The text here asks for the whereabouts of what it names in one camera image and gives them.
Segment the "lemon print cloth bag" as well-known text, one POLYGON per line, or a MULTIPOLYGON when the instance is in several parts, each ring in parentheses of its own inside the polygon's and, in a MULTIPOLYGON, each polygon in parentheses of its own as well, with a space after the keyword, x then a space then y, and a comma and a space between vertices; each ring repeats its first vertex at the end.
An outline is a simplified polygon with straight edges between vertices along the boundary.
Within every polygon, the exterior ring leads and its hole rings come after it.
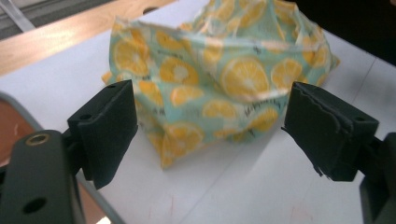
POLYGON ((286 0, 209 0, 177 28, 118 19, 106 84, 131 80, 163 168, 227 139, 247 142, 283 114, 295 81, 339 64, 321 28, 286 0))

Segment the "dark curtain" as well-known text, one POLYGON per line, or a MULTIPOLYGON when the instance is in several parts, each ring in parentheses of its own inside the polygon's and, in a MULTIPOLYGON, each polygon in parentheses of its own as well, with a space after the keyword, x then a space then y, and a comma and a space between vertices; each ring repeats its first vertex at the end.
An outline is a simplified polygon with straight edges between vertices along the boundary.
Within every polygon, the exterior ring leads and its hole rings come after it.
POLYGON ((396 66, 396 0, 292 0, 330 33, 396 66))

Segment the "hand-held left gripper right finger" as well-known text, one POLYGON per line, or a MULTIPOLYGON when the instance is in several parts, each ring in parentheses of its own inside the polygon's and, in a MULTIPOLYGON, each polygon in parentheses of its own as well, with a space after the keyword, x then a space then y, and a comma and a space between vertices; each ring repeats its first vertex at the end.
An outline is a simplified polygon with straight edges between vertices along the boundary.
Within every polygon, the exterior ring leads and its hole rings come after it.
POLYGON ((319 175, 353 181, 359 151, 373 141, 378 125, 378 120, 320 87, 292 84, 283 130, 319 175))

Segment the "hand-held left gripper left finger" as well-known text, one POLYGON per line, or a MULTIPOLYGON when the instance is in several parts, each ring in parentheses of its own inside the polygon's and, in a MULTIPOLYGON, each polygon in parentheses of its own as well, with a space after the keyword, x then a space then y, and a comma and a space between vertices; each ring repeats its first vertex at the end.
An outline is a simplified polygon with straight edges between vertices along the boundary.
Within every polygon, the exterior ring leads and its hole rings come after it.
POLYGON ((84 172, 97 189, 115 176, 137 130, 133 84, 110 84, 68 120, 66 145, 73 169, 84 172))

